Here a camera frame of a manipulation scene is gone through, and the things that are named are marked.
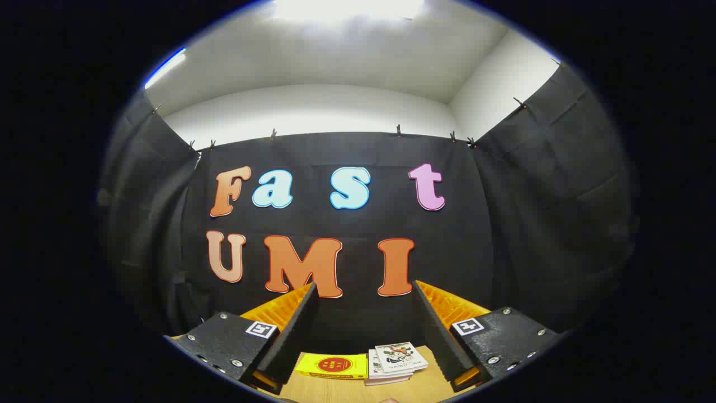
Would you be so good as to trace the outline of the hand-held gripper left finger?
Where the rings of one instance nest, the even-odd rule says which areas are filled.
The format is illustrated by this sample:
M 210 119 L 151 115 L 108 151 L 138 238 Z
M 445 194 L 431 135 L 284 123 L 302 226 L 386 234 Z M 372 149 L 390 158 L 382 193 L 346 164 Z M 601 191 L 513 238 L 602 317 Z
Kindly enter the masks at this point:
M 167 341 L 210 372 L 278 395 L 288 383 L 319 308 L 314 283 L 242 314 L 220 312 Z

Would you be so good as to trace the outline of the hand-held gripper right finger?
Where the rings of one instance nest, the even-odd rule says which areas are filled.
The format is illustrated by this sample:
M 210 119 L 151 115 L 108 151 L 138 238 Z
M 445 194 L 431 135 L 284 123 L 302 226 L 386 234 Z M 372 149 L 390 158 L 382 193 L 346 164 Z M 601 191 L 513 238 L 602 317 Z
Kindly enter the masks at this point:
M 503 378 L 562 339 L 515 308 L 491 311 L 419 280 L 412 286 L 425 345 L 454 392 Z

